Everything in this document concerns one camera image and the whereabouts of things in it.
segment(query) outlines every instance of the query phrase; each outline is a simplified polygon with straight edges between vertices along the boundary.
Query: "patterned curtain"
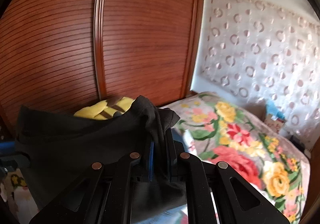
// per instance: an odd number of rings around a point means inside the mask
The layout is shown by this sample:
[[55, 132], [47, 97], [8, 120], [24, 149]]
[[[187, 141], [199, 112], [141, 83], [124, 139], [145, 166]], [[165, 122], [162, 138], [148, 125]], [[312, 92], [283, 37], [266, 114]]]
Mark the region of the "patterned curtain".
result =
[[247, 103], [271, 99], [312, 148], [320, 122], [320, 24], [262, 0], [205, 0], [201, 75]]

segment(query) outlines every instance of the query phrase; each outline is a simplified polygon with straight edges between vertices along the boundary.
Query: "wooden wardrobe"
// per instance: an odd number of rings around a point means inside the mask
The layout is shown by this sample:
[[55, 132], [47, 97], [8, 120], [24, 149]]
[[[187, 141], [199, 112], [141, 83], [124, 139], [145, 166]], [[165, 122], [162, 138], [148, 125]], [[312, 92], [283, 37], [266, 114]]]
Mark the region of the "wooden wardrobe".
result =
[[12, 0], [0, 19], [0, 124], [21, 105], [74, 113], [113, 95], [189, 90], [202, 0]]

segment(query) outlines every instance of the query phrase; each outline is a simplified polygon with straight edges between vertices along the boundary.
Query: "black cloth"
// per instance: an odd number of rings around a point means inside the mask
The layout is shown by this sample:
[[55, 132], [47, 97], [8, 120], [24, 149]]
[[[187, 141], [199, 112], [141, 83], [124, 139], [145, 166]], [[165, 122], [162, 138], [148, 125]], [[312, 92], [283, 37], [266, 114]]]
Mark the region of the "black cloth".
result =
[[15, 145], [30, 156], [30, 167], [21, 172], [42, 209], [92, 163], [117, 162], [150, 134], [155, 143], [154, 181], [137, 184], [132, 206], [132, 222], [143, 220], [186, 203], [184, 187], [168, 182], [157, 167], [164, 159], [160, 144], [165, 131], [178, 120], [174, 111], [156, 108], [143, 96], [122, 116], [105, 121], [22, 106]]

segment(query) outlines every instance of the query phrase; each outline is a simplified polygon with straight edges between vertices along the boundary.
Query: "floral blanket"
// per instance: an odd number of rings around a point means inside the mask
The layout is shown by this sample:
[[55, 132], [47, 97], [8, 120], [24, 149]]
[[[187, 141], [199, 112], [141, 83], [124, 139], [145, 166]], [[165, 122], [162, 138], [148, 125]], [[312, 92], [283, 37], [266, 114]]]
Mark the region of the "floral blanket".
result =
[[308, 191], [308, 159], [284, 137], [248, 111], [211, 92], [166, 107], [180, 120], [175, 129], [188, 130], [190, 150], [211, 163], [225, 161], [263, 194], [292, 224], [298, 224]]

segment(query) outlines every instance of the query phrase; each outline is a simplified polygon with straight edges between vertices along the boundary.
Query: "silver rivet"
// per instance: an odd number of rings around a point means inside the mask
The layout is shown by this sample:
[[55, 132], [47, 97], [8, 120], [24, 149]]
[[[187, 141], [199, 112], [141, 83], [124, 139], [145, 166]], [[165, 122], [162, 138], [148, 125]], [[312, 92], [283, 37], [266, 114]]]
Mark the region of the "silver rivet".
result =
[[102, 164], [99, 162], [96, 162], [96, 163], [93, 163], [91, 166], [92, 166], [92, 169], [99, 170], [102, 167]]
[[228, 164], [226, 162], [219, 162], [218, 166], [221, 169], [226, 169], [228, 167]]
[[183, 153], [180, 154], [180, 157], [181, 157], [182, 159], [188, 159], [188, 158], [190, 157], [190, 154], [189, 154], [189, 153], [186, 153], [186, 152], [183, 152]]
[[131, 157], [132, 159], [137, 159], [137, 158], [140, 157], [140, 155], [139, 155], [139, 153], [137, 153], [137, 152], [133, 152], [133, 153], [130, 153], [130, 157]]

